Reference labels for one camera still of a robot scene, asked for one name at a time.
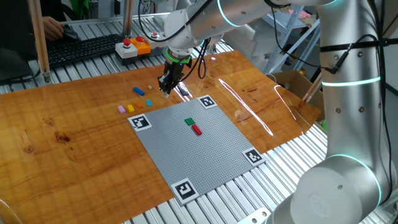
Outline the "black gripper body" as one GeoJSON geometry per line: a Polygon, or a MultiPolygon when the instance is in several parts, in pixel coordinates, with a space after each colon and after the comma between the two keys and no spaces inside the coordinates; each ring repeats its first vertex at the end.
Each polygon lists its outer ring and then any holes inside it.
{"type": "Polygon", "coordinates": [[[164,83],[165,84],[178,83],[184,75],[184,73],[183,73],[184,66],[185,66],[185,63],[166,61],[165,72],[164,72],[165,73],[164,83]]]}

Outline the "bare human hand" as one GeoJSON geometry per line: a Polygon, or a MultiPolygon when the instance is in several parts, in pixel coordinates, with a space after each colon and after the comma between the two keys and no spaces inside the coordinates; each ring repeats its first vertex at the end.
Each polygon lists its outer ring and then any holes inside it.
{"type": "Polygon", "coordinates": [[[43,18],[44,34],[45,38],[50,41],[56,41],[63,37],[64,24],[56,21],[50,16],[44,16],[43,18]]]}

